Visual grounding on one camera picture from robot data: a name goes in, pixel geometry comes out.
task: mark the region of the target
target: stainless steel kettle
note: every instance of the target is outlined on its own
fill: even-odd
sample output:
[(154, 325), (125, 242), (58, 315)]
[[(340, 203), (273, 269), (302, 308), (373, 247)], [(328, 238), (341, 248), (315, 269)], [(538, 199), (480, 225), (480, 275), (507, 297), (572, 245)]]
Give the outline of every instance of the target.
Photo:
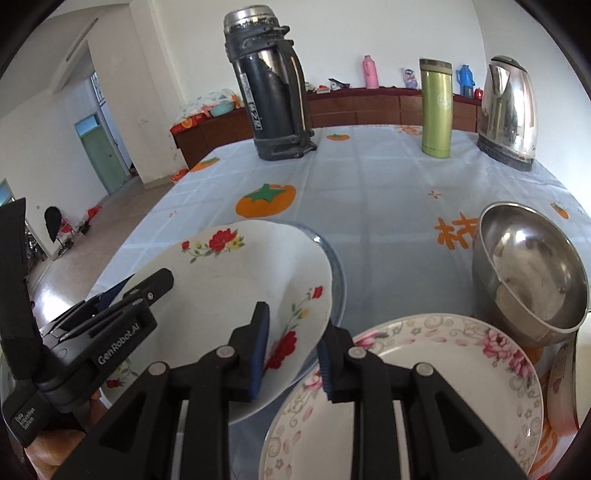
[(531, 171), (537, 125), (530, 76), (515, 60), (491, 60), (482, 97), (478, 148), (517, 170)]

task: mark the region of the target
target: floral plate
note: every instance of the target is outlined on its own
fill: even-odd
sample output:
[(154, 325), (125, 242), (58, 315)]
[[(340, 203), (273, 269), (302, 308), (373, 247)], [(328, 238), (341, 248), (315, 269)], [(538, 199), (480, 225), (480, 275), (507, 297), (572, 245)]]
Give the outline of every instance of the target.
[[(522, 469), (530, 470), (544, 412), (540, 382), (523, 350), (505, 334), (480, 320), (435, 313), (384, 323), (358, 335), (355, 344), (389, 364), (433, 364)], [(349, 478), (352, 432), (353, 404), (328, 402), (316, 368), (275, 416), (259, 479)]]
[(113, 404), (152, 362), (172, 368), (198, 361), (228, 342), (265, 301), (271, 324), (265, 375), (256, 401), (230, 412), (238, 421), (277, 398), (320, 340), (332, 308), (332, 271), (322, 248), (298, 228), (246, 220), (207, 229), (136, 273), (128, 291), (160, 268), (174, 287), (151, 307), (158, 326), (102, 385)]

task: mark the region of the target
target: dining table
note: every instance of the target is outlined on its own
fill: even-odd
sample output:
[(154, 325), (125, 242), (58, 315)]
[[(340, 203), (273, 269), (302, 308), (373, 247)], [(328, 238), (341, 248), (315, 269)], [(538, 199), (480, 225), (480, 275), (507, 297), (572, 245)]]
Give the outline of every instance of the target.
[[(421, 151), (418, 126), (343, 126), (314, 133), (317, 150), (299, 159), (261, 160), (253, 140), (212, 151), (143, 218), (89, 298), (205, 228), (262, 218), (305, 225), (332, 246), (346, 277), (342, 326), (352, 335), (419, 313), (474, 316), (472, 243), (481, 211), (499, 201), (518, 202), (548, 217), (591, 271), (591, 218), (539, 161), (532, 172), (515, 170), (481, 152), (477, 134), (455, 130), (447, 159)], [(525, 350), (543, 392), (557, 349)], [(287, 393), (230, 426), (234, 478), (259, 478), (265, 434)], [(531, 480), (551, 472), (573, 439), (552, 431), (545, 409), (539, 420)]]

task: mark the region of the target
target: metal bowl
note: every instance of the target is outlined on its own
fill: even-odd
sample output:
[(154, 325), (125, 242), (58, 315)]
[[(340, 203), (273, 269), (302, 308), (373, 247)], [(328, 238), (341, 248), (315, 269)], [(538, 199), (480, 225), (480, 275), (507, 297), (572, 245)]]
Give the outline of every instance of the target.
[(493, 203), (480, 215), (472, 280), (481, 318), (521, 346), (566, 340), (587, 313), (587, 275), (573, 244), (518, 203)]

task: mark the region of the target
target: orange chinese character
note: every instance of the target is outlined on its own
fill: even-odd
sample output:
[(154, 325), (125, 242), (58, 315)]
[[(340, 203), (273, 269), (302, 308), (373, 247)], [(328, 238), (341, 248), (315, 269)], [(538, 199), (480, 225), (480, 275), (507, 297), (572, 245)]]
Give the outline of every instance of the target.
[(457, 226), (462, 227), (456, 231), (456, 235), (458, 237), (463, 238), (463, 236), (466, 233), (468, 233), (472, 237), (472, 240), (474, 240), (476, 238), (476, 224), (477, 223), (478, 223), (478, 218), (466, 218), (466, 217), (464, 217), (464, 214), (462, 212), (460, 212), (460, 219), (459, 220), (452, 221), (452, 225), (457, 225)]
[(449, 250), (455, 250), (455, 242), (458, 242), (464, 249), (470, 248), (468, 242), (464, 239), (464, 235), (468, 234), (472, 239), (476, 237), (476, 225), (478, 224), (478, 218), (466, 218), (462, 212), (460, 212), (459, 220), (453, 220), (452, 225), (459, 226), (458, 230), (455, 227), (448, 225), (445, 221), (438, 217), (439, 225), (435, 227), (435, 230), (439, 230), (441, 233), (437, 236), (437, 243), (445, 245)]
[(439, 225), (435, 227), (435, 230), (441, 231), (441, 233), (437, 236), (437, 243), (440, 245), (447, 245), (449, 250), (456, 249), (454, 242), (460, 242), (460, 245), (464, 247), (462, 242), (465, 244), (466, 241), (462, 237), (458, 237), (457, 235), (453, 234), (454, 227), (446, 224), (441, 217), (438, 217), (437, 220), (439, 220)]

